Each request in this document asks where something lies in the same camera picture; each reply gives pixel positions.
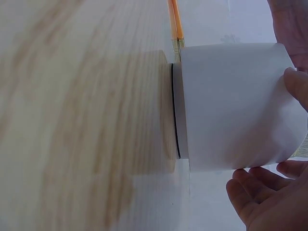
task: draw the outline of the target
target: black line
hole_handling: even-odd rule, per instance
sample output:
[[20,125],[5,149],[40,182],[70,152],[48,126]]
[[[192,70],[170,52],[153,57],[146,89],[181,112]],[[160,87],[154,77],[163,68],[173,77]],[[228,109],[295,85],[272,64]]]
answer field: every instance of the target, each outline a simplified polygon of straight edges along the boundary
[[173,87],[173,64],[171,64],[171,87],[172,87],[172,103],[173,103],[173,118],[174,118],[174,130],[175,130],[175,141],[177,144],[178,156],[181,159],[180,149],[179,149],[179,140],[178,140],[178,131],[177,131],[177,121],[175,116],[175,102],[174,102],[174,87]]

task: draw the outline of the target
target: wooden surface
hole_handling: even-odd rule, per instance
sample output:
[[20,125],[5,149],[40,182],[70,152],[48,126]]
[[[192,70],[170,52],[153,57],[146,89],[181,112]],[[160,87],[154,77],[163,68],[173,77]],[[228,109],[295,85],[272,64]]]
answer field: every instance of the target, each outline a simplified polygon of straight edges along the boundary
[[186,230],[172,55],[166,0],[0,0],[0,230]]

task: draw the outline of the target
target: human hand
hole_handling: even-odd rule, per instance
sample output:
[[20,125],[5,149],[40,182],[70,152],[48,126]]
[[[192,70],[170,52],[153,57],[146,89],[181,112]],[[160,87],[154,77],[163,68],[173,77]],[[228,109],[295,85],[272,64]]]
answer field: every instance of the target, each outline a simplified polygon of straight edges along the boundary
[[[308,75],[288,68],[288,91],[308,109]],[[308,161],[286,161],[277,170],[236,170],[227,183],[229,199],[248,231],[308,230]]]
[[277,42],[285,45],[295,67],[308,71],[308,1],[268,0]]

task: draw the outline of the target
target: white paper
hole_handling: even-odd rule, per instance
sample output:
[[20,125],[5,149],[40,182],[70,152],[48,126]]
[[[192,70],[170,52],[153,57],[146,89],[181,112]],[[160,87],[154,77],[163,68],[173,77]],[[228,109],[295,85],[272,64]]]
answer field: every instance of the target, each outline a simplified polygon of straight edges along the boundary
[[281,44],[221,44],[181,51],[191,171],[237,169],[289,158],[307,113],[286,91],[293,66]]

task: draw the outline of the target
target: wood grain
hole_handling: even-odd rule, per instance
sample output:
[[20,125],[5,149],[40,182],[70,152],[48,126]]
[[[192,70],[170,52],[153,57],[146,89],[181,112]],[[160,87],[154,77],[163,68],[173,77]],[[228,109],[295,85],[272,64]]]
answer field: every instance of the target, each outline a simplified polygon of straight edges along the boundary
[[14,3],[0,5],[12,14],[0,24],[0,229],[177,227],[188,169],[176,169],[167,2]]

